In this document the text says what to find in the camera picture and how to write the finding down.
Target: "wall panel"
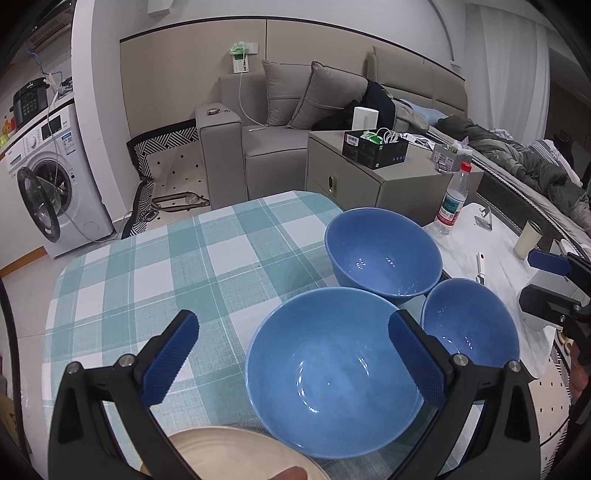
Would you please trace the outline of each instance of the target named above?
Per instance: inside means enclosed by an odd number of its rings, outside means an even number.
[[[194,116],[220,100],[219,76],[232,73],[228,50],[258,42],[251,70],[265,58],[265,20],[220,20],[160,30],[121,43],[121,82],[131,137]]]

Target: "white wall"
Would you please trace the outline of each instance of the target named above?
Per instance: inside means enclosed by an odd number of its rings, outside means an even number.
[[[76,112],[90,168],[113,221],[132,209],[139,177],[126,142],[119,40],[150,19],[147,0],[79,0],[72,28]]]
[[[451,52],[445,30],[429,0],[175,0],[171,12],[144,25],[153,27],[201,18],[265,15],[315,20],[395,42],[446,67]]]
[[[39,52],[46,72],[60,71],[66,79],[72,75],[70,33],[59,37]],[[14,93],[30,80],[43,76],[34,59],[13,65],[0,79],[0,124],[9,115]],[[22,202],[17,181],[10,178],[3,160],[0,163],[0,268],[41,246],[43,236]]]

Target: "blue gripper pad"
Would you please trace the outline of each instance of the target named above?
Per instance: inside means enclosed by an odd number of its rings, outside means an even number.
[[[193,312],[181,310],[161,336],[168,336],[141,377],[141,399],[146,407],[162,403],[199,337]]]
[[[388,334],[423,398],[435,407],[443,408],[453,378],[449,353],[436,338],[427,336],[405,310],[398,310],[390,316]]]
[[[563,277],[571,271],[570,262],[566,257],[542,252],[541,250],[532,250],[527,255],[527,263],[539,270],[545,270]]]

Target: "person's hand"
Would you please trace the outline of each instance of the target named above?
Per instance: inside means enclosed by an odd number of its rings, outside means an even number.
[[[589,376],[581,365],[579,365],[579,347],[573,343],[570,350],[570,392],[577,400],[589,383]]]
[[[308,480],[308,474],[302,467],[293,466],[274,476],[271,480]]]

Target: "plastic water bottle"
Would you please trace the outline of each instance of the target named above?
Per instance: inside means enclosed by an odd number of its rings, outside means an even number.
[[[447,192],[441,203],[439,213],[435,217],[435,227],[444,235],[447,235],[456,223],[460,210],[464,206],[470,186],[470,171],[472,165],[463,161],[460,170],[453,174]]]

